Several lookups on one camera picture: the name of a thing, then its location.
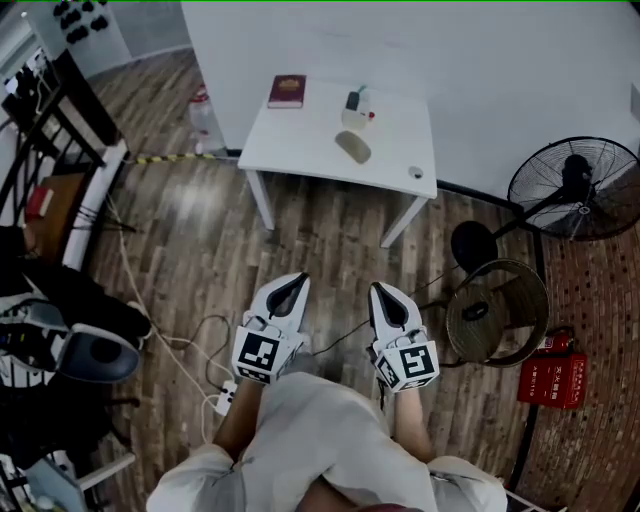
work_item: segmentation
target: electrical outlet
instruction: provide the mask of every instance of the electrical outlet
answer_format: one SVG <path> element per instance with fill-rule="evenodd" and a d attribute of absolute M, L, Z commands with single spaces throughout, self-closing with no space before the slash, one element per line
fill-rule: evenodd
<path fill-rule="evenodd" d="M 238 389 L 238 385 L 232 380 L 224 381 L 222 385 L 222 392 L 218 397 L 218 402 L 215 405 L 215 410 L 221 416 L 226 416 L 229 412 L 229 408 L 231 407 L 231 402 L 233 402 L 233 398 L 236 395 L 236 390 Z"/>

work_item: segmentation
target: red box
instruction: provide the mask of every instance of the red box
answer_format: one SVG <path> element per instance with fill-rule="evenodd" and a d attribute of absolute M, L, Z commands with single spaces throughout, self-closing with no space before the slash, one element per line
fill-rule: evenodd
<path fill-rule="evenodd" d="M 522 365 L 518 400 L 560 409 L 576 409 L 587 387 L 587 356 L 532 357 Z"/>

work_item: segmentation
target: brick floor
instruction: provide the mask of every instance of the brick floor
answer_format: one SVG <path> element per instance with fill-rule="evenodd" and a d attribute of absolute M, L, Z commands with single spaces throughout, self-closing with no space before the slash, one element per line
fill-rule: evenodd
<path fill-rule="evenodd" d="M 581 409 L 541 407 L 517 493 L 542 506 L 620 511 L 640 476 L 640 224 L 602 242 L 543 237 L 551 326 L 589 357 Z"/>

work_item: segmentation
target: white shirt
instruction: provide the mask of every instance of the white shirt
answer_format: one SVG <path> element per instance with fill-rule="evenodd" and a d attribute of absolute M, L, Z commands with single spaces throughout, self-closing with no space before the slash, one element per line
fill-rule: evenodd
<path fill-rule="evenodd" d="M 294 512 L 320 475 L 359 506 L 507 508 L 496 478 L 455 457 L 423 464 L 390 438 L 370 400 L 298 372 L 265 388 L 256 435 L 238 464 L 219 446 L 201 447 L 162 477 L 147 511 Z"/>

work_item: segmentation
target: electric fan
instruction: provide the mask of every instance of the electric fan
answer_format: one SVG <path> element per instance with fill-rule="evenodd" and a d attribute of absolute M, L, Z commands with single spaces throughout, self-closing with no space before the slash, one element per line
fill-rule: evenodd
<path fill-rule="evenodd" d="M 601 240 L 640 218 L 640 161 L 608 139 L 572 137 L 541 149 L 511 179 L 510 203 L 521 213 L 495 233 L 475 221 L 458 225 L 451 238 L 466 272 L 497 258 L 495 240 L 518 226 L 571 240 Z"/>

